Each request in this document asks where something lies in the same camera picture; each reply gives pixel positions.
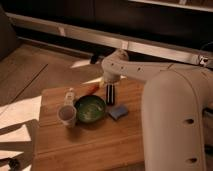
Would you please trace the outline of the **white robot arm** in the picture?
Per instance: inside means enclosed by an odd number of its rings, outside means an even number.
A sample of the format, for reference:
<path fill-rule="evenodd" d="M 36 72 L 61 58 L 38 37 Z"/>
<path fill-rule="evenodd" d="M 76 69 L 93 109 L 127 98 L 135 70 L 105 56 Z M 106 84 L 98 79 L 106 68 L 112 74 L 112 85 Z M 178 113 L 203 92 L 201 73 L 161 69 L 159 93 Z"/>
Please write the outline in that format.
<path fill-rule="evenodd" d="M 117 49 L 102 61 L 106 83 L 144 83 L 141 102 L 146 171 L 206 171 L 203 110 L 213 104 L 213 71 L 180 63 L 131 62 Z"/>

